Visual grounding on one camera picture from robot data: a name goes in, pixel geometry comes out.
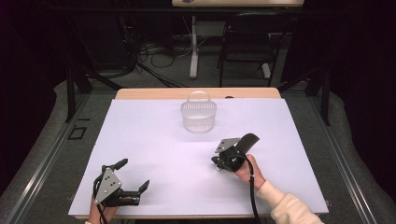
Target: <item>person's hand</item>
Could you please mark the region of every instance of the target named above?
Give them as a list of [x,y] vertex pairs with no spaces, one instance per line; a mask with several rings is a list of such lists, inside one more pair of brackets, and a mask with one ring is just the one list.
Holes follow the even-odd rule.
[[[119,209],[118,207],[107,207],[105,209],[105,211],[103,212],[103,214],[105,215],[106,221],[107,223],[110,222],[111,218],[114,217],[114,215],[117,212],[117,209]],[[96,204],[94,202],[94,198],[92,196],[91,199],[91,208],[90,208],[90,216],[88,217],[88,221],[91,222],[91,224],[100,224],[100,213],[98,211],[98,208],[96,207]]]
[[[256,162],[256,159],[250,154],[247,154],[247,159],[251,162],[253,166],[254,172],[254,188],[260,189],[262,185],[265,183],[265,178],[262,175],[262,171],[259,168],[259,165]],[[244,183],[249,184],[250,181],[250,170],[248,168],[248,162],[245,161],[239,170],[234,172]]]

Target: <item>clear plastic basket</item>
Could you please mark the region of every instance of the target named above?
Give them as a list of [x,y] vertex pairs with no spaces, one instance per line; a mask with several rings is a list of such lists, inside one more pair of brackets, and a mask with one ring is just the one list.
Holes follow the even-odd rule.
[[[205,99],[192,98],[197,94],[204,94]],[[181,105],[184,127],[193,133],[208,132],[215,125],[216,108],[207,92],[193,91],[189,94],[187,102]]]

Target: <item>white sleeve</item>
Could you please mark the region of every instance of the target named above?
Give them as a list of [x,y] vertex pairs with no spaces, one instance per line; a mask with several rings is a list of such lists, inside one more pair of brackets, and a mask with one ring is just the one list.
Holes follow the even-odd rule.
[[323,223],[300,199],[290,193],[283,193],[268,180],[257,191],[257,196],[271,207],[271,217],[277,224]]

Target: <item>wooden table edge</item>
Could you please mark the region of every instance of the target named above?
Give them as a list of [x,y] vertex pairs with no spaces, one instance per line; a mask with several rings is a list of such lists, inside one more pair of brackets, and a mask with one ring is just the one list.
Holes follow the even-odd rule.
[[205,91],[212,99],[233,98],[274,98],[280,99],[277,88],[137,88],[121,89],[116,100],[127,99],[187,99],[193,91]]

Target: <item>cable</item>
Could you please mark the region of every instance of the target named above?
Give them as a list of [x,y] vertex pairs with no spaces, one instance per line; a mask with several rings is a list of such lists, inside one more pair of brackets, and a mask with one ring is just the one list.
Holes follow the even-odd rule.
[[250,201],[251,201],[251,207],[253,209],[253,214],[254,214],[254,218],[256,219],[257,224],[261,224],[260,222],[260,218],[259,218],[259,214],[257,213],[257,207],[256,207],[256,201],[255,201],[255,197],[254,197],[254,170],[253,170],[253,165],[251,164],[250,160],[247,158],[246,155],[233,155],[233,156],[229,156],[229,157],[239,157],[244,159],[245,161],[247,161],[248,164],[248,169],[250,171]]

